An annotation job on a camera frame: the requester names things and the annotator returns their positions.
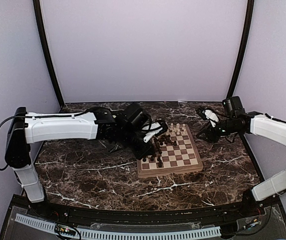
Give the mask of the dark tall piece front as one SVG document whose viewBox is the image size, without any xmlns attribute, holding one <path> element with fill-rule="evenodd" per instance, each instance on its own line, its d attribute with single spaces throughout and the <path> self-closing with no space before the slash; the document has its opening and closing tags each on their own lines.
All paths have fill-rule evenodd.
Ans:
<svg viewBox="0 0 286 240">
<path fill-rule="evenodd" d="M 157 167 L 158 168 L 162 168 L 163 167 L 163 162 L 162 162 L 162 159 L 161 159 L 161 156 L 157 156 Z"/>
</svg>

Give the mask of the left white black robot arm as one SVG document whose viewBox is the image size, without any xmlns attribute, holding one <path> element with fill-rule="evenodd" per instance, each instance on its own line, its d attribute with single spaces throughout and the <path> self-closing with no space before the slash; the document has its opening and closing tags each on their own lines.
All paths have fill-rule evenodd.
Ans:
<svg viewBox="0 0 286 240">
<path fill-rule="evenodd" d="M 30 144 L 42 141 L 85 139 L 108 140 L 130 148 L 140 160 L 154 153 L 150 137 L 144 129 L 150 116 L 138 105 L 110 111 L 103 107 L 79 113 L 42 114 L 19 107 L 7 134 L 6 165 L 13 169 L 34 210 L 43 218 L 53 214 L 53 206 L 45 200 L 45 192 L 30 158 Z"/>
</svg>

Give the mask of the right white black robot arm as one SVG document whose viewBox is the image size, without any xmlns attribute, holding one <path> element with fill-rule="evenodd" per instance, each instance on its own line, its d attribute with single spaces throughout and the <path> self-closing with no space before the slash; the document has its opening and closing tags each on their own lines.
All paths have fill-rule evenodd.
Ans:
<svg viewBox="0 0 286 240">
<path fill-rule="evenodd" d="M 220 138 L 232 134 L 253 135 L 268 139 L 286 149 L 286 122 L 268 114 L 252 111 L 236 116 L 218 118 L 219 114 L 209 108 L 199 108 L 197 114 L 208 123 L 200 130 L 197 138 L 216 143 Z M 286 168 L 249 190 L 248 198 L 238 205 L 238 213 L 248 217 L 257 209 L 257 202 L 286 192 Z"/>
</svg>

